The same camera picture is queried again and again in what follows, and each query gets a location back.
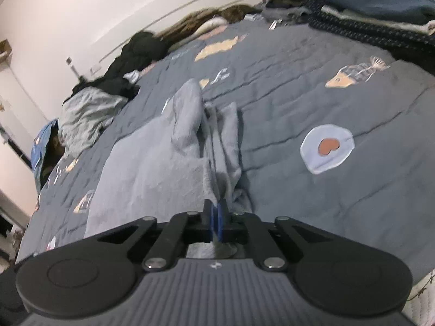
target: bed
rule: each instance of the bed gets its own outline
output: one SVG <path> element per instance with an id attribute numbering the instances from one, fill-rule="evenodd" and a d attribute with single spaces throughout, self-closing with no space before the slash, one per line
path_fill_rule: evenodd
<path id="1" fill-rule="evenodd" d="M 262 220 L 289 215 L 395 254 L 415 283 L 427 276 L 435 267 L 435 77 L 383 49 L 307 25 L 269 27 L 244 20 L 155 64 L 95 145 L 53 170 L 18 260 L 83 238 L 114 145 L 160 116 L 193 79 L 205 102 L 237 105 L 237 187 Z M 229 41 L 198 57 L 207 45 Z M 331 87 L 342 82 L 340 72 L 362 64 L 377 65 L 366 80 Z M 330 138 L 342 146 L 323 142 Z M 331 152 L 336 158 L 325 160 Z"/>

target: brown heart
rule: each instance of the brown heart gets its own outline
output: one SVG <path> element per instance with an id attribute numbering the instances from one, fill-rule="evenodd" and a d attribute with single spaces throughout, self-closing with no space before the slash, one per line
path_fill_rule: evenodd
<path id="1" fill-rule="evenodd" d="M 332 138 L 325 138 L 322 140 L 322 142 L 320 142 L 317 152 L 322 156 L 326 156 L 329 153 L 331 153 L 331 151 L 336 151 L 339 148 L 340 148 L 339 140 L 332 139 Z"/>

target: silver screw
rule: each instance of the silver screw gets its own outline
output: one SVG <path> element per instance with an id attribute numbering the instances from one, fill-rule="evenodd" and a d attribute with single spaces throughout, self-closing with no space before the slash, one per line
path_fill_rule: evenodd
<path id="1" fill-rule="evenodd" d="M 267 268 L 281 268 L 285 265 L 285 261 L 280 257 L 269 257 L 263 262 Z"/>
<path id="2" fill-rule="evenodd" d="M 160 269 L 166 266 L 166 260 L 161 257 L 152 257 L 145 261 L 145 266 L 149 269 Z"/>

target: blue clothing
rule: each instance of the blue clothing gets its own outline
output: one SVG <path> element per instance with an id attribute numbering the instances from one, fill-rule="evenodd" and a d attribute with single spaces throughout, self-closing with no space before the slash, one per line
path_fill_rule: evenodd
<path id="1" fill-rule="evenodd" d="M 434 0 L 324 0 L 336 9 L 349 9 L 360 15 L 385 21 L 423 25 L 435 19 Z M 292 8 L 305 0 L 269 0 L 267 8 Z"/>
<path id="2" fill-rule="evenodd" d="M 32 164 L 33 176 L 35 178 L 36 191 L 38 194 L 41 191 L 41 170 L 44 161 L 47 145 L 50 140 L 51 130 L 57 125 L 57 119 L 50 121 L 46 124 L 38 136 L 33 141 L 32 151 L 30 153 L 30 163 Z"/>

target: light gray crumpled cloth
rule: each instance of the light gray crumpled cloth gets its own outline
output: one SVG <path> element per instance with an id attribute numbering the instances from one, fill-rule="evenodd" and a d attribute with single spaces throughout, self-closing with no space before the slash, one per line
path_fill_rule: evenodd
<path id="1" fill-rule="evenodd" d="M 82 89 L 62 105 L 57 124 L 60 143 L 65 154 L 77 158 L 82 151 L 94 145 L 101 130 L 127 103 L 126 97 L 110 95 L 101 89 Z"/>
<path id="2" fill-rule="evenodd" d="M 186 82 L 161 116 L 113 147 L 90 205 L 85 237 L 146 215 L 166 222 L 180 212 L 201 212 L 206 199 L 216 205 L 225 198 L 230 210 L 241 209 L 233 205 L 243 196 L 235 190 L 241 175 L 238 151 L 236 104 L 221 110 L 204 106 L 198 83 Z M 200 244 L 192 247 L 193 255 L 213 256 L 221 247 Z M 233 253 L 229 247 L 219 256 Z"/>

